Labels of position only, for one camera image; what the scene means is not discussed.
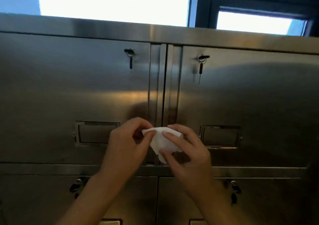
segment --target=window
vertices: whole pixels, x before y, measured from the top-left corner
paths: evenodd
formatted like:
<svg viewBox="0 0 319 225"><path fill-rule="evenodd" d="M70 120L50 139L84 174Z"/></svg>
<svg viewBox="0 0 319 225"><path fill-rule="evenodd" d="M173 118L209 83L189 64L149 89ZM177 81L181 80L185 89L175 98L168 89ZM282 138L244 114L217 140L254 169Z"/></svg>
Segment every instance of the window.
<svg viewBox="0 0 319 225"><path fill-rule="evenodd" d="M189 0L39 0L41 15L187 26Z"/></svg>
<svg viewBox="0 0 319 225"><path fill-rule="evenodd" d="M218 30L302 36L306 20L219 11Z"/></svg>

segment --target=right hand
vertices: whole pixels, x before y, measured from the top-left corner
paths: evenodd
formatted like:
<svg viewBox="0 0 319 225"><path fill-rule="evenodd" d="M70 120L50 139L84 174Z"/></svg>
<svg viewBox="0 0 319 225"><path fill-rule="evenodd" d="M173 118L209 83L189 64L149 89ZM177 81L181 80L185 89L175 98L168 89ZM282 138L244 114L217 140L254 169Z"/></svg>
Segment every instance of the right hand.
<svg viewBox="0 0 319 225"><path fill-rule="evenodd" d="M182 133L186 140L167 132L162 132L163 136L186 153L191 161L179 164L171 152L161 149L160 153L185 192L195 203L202 203L212 188L213 176L209 151L192 129L179 124L168 127Z"/></svg>

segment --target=locker door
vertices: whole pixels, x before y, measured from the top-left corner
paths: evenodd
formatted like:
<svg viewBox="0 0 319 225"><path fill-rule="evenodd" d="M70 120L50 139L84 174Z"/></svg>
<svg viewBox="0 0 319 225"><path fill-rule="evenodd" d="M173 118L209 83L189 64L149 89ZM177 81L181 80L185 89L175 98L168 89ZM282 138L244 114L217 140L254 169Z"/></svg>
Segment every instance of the locker door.
<svg viewBox="0 0 319 225"><path fill-rule="evenodd" d="M77 176L8 175L0 179L5 225L54 224L71 206ZM133 177L117 196L101 225L154 224L156 177Z"/></svg>
<svg viewBox="0 0 319 225"><path fill-rule="evenodd" d="M150 51L150 43L0 33L0 161L100 164L112 129L148 118Z"/></svg>
<svg viewBox="0 0 319 225"><path fill-rule="evenodd" d="M232 183L240 188L237 193ZM304 181L301 179L216 179L218 191L228 207L224 212L247 225L309 224L312 203L306 203ZM237 202L232 204L232 194ZM215 207L220 201L214 200ZM157 225L205 225L195 203L186 195L175 178L160 178Z"/></svg>
<svg viewBox="0 0 319 225"><path fill-rule="evenodd" d="M171 78L167 105L177 117L169 122L191 127L210 148L212 165L306 167L315 158L317 55L191 46L178 55L178 48L167 68L178 77L181 56L179 92ZM201 75L200 55L209 56Z"/></svg>

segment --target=stainless steel cabinet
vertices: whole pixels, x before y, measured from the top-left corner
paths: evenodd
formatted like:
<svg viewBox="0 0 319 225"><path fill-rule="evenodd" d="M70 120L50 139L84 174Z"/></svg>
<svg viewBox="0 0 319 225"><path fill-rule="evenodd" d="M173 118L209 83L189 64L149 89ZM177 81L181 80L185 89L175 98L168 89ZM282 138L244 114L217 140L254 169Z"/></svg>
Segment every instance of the stainless steel cabinet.
<svg viewBox="0 0 319 225"><path fill-rule="evenodd" d="M163 125L191 127L212 165L306 167L315 158L317 55L172 45L167 53ZM209 56L201 75L200 55Z"/></svg>
<svg viewBox="0 0 319 225"><path fill-rule="evenodd" d="M216 199L214 212L227 212L247 225L308 224L311 203L305 202L304 181L300 179L217 179L227 209L218 211ZM232 182L240 188L236 193ZM235 194L236 204L232 202ZM175 178L160 178L157 206L157 225L206 224L195 203L186 195Z"/></svg>
<svg viewBox="0 0 319 225"><path fill-rule="evenodd" d="M2 176L0 208L6 222L4 224L53 225L74 201L74 194L70 193L69 189L77 178ZM120 221L123 225L154 224L156 190L156 177L133 177L117 196L104 219Z"/></svg>
<svg viewBox="0 0 319 225"><path fill-rule="evenodd" d="M137 116L155 125L159 55L150 43L0 33L0 162L100 164L112 129Z"/></svg>

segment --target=paper towel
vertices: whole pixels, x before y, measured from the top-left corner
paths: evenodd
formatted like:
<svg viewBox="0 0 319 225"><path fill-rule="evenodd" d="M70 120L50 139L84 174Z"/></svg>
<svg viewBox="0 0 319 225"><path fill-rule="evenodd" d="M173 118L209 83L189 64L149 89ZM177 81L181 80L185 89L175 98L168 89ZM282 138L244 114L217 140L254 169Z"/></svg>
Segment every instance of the paper towel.
<svg viewBox="0 0 319 225"><path fill-rule="evenodd" d="M166 161L164 159L164 157L159 153L160 149L164 149L164 150L169 150L172 152L182 152L181 149L179 147L177 147L174 143L172 143L171 141L169 141L167 138L165 138L162 135L162 131L168 132L168 133L172 133L178 137L183 138L183 134L173 130L171 128L167 128L167 127L159 127L159 128L150 128L150 129L144 129L142 130L142 134L145 136L145 134L147 132L150 131L156 131L155 136L153 137L153 140L151 142L151 147L154 150L155 154L158 155L159 160L166 164Z"/></svg>

